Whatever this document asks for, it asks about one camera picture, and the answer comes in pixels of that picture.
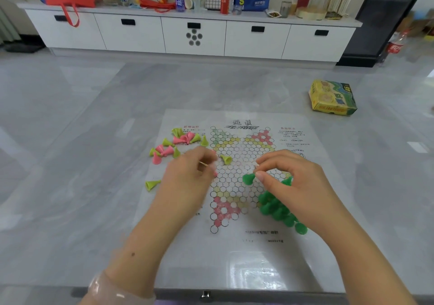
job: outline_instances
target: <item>game board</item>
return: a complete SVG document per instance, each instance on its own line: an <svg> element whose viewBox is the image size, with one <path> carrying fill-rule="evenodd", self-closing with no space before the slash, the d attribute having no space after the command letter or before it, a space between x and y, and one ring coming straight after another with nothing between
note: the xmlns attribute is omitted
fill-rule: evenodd
<svg viewBox="0 0 434 305"><path fill-rule="evenodd" d="M190 228L200 230L203 235L207 233L203 227L208 226L208 235L237 233L243 237L249 235L246 240L284 242L289 228L259 212L258 196L264 192L263 185L255 180L247 186L242 176L253 171L257 158L275 150L289 149L311 160L327 157L307 119L300 115L271 113L166 110L157 139L149 148L158 146L164 138L173 137L171 130L175 127L206 135L208 148L219 156L233 158L230 165L224 165L221 159L217 162L218 177L212 182L203 207L189 223ZM196 146L199 143L179 144L178 148L183 153ZM170 160L173 158L163 158L159 165L150 164L146 180L160 180ZM277 169L269 174L280 181L290 176ZM135 221L145 213L157 189L158 186L150 193L142 193Z"/></svg>

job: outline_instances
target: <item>cardboard box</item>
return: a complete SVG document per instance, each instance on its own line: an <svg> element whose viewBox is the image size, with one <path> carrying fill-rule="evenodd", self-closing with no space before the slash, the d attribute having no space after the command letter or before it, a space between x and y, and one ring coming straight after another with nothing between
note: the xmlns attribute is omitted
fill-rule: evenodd
<svg viewBox="0 0 434 305"><path fill-rule="evenodd" d="M309 90L312 109L350 116L357 110L350 85L334 81L314 80Z"/></svg>

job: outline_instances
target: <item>red soda can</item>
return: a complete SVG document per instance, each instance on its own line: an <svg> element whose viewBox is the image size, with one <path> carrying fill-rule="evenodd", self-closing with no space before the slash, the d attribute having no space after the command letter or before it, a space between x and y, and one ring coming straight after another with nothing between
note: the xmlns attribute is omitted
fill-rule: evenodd
<svg viewBox="0 0 434 305"><path fill-rule="evenodd" d="M220 14L229 14L229 0L220 0Z"/></svg>

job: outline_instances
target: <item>drawer handle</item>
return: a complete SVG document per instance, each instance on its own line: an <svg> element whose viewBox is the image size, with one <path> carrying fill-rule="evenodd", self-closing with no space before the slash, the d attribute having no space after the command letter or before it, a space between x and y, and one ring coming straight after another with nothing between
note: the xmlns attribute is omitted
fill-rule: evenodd
<svg viewBox="0 0 434 305"><path fill-rule="evenodd" d="M187 28L200 29L200 23L187 23Z"/></svg>
<svg viewBox="0 0 434 305"><path fill-rule="evenodd" d="M65 15L54 15L57 22L68 22Z"/></svg>
<svg viewBox="0 0 434 305"><path fill-rule="evenodd" d="M252 26L252 32L264 33L265 26Z"/></svg>
<svg viewBox="0 0 434 305"><path fill-rule="evenodd" d="M316 30L315 31L315 35L327 36L328 35L328 30Z"/></svg>
<svg viewBox="0 0 434 305"><path fill-rule="evenodd" d="M135 25L134 19L121 18L122 25Z"/></svg>

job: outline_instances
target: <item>left hand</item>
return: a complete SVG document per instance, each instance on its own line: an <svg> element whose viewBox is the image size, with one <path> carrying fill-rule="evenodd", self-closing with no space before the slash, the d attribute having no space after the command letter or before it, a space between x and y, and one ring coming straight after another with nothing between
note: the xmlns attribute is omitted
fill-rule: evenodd
<svg viewBox="0 0 434 305"><path fill-rule="evenodd" d="M176 223L186 224L203 204L217 159L213 150L197 146L169 162L152 206L170 214Z"/></svg>

